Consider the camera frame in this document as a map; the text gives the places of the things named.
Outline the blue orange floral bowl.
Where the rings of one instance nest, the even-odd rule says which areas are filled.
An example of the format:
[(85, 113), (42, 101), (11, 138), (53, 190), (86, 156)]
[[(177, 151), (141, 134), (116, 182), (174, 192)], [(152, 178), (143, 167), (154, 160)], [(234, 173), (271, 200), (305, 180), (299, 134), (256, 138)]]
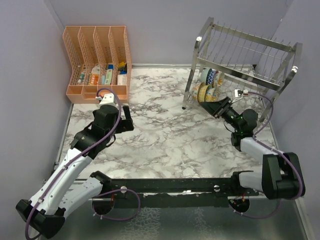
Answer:
[(219, 87), (212, 87), (207, 89), (205, 93), (205, 102), (217, 102), (220, 96), (220, 88)]

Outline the blue yellow sun bowl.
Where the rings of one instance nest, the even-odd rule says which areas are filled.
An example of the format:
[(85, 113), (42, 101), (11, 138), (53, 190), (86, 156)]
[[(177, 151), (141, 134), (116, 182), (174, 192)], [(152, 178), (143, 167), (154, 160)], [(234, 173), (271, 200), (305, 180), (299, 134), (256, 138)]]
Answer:
[(206, 98), (206, 94), (207, 94), (207, 91), (210, 90), (212, 88), (212, 85), (211, 84), (208, 84), (208, 85), (200, 85), (200, 88), (198, 90), (198, 93), (197, 93), (197, 101), (199, 103), (202, 103), (205, 101), (205, 98)]

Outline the green leaf orange flower bowl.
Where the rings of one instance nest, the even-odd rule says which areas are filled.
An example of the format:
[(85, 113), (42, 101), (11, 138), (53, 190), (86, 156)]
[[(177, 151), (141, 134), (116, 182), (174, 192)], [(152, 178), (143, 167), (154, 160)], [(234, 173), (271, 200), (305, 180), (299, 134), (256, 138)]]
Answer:
[(192, 87), (192, 90), (191, 90), (191, 97), (194, 99), (194, 100), (198, 100), (198, 93), (199, 93), (199, 90), (204, 86), (204, 83), (201, 82), (195, 86)]

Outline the orange star flower bowl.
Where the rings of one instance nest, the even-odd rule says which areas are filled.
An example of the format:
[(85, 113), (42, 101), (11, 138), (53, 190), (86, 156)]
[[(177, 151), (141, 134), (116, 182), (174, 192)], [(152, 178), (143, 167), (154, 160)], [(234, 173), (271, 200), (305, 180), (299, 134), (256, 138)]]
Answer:
[(224, 84), (225, 81), (225, 73), (221, 71), (217, 71), (214, 80), (213, 80), (213, 87), (219, 88)]

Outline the red patterned bowl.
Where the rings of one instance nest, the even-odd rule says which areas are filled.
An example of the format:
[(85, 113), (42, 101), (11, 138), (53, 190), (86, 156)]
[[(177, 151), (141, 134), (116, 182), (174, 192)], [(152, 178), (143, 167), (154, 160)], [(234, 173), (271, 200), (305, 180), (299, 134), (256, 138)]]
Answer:
[(212, 87), (217, 87), (219, 83), (221, 72), (218, 70), (210, 70), (206, 77), (206, 85), (211, 85)]

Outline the teal bowl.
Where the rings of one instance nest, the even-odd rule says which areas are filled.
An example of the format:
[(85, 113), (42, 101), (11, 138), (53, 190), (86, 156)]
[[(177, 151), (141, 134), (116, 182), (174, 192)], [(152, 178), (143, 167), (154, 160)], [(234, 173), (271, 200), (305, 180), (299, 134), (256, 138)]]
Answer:
[(210, 67), (204, 67), (200, 75), (200, 81), (206, 83), (208, 74), (212, 71)]

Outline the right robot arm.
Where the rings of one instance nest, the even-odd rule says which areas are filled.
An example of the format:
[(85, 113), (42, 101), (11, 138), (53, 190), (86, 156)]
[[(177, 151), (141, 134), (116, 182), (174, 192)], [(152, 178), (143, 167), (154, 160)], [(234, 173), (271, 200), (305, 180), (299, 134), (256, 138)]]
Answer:
[(238, 113), (226, 97), (217, 102), (200, 102), (200, 106), (215, 118), (222, 118), (234, 128), (231, 144), (262, 164), (260, 172), (242, 171), (230, 182), (229, 189), (240, 196), (248, 188), (263, 193), (269, 200), (297, 199), (306, 192), (298, 156), (293, 152), (282, 152), (259, 141), (254, 129), (258, 114), (253, 109)]

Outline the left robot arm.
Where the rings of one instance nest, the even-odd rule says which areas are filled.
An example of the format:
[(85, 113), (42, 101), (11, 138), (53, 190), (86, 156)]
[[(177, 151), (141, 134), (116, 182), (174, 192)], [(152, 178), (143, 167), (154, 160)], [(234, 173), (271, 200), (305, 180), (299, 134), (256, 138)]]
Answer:
[(116, 134), (134, 130), (127, 105), (104, 104), (93, 111), (94, 119), (75, 134), (63, 161), (46, 183), (30, 199), (21, 199), (16, 210), (25, 221), (25, 238), (32, 239), (29, 228), (38, 232), (33, 239), (54, 237), (67, 217), (87, 200), (106, 197), (117, 192), (110, 178), (94, 172), (84, 183), (70, 190), (79, 174), (104, 149), (116, 140)]

